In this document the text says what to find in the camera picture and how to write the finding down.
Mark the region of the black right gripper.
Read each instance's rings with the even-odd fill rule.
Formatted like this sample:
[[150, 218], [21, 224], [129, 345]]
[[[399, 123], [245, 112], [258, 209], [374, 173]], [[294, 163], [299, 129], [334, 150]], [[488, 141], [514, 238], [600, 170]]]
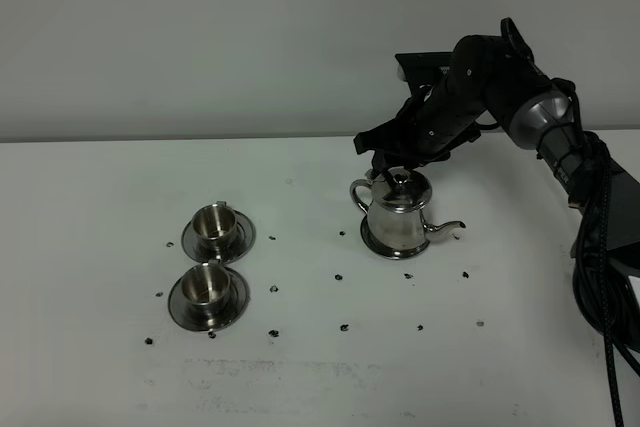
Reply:
[[400, 185], [400, 166], [416, 168], [450, 158], [458, 146], [477, 140], [495, 128], [477, 119], [486, 111], [467, 102], [453, 83], [451, 52], [399, 53], [398, 75], [410, 97], [395, 117], [354, 138], [356, 153], [373, 154], [369, 178], [383, 175], [390, 189]]

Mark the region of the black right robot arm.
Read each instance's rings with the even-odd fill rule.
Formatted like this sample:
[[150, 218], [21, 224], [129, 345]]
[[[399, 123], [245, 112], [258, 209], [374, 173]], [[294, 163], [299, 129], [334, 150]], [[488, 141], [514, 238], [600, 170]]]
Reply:
[[427, 220], [432, 187], [421, 168], [476, 140], [478, 118], [489, 113], [519, 148], [546, 162], [581, 213], [571, 254], [582, 313], [615, 342], [637, 348], [639, 184], [583, 128], [575, 85], [536, 66], [511, 19], [497, 36], [469, 35], [450, 52], [403, 53], [397, 62], [409, 98], [354, 140], [358, 153], [372, 154], [366, 177], [353, 182], [372, 196], [359, 205], [364, 243], [386, 258], [410, 258], [456, 228]]

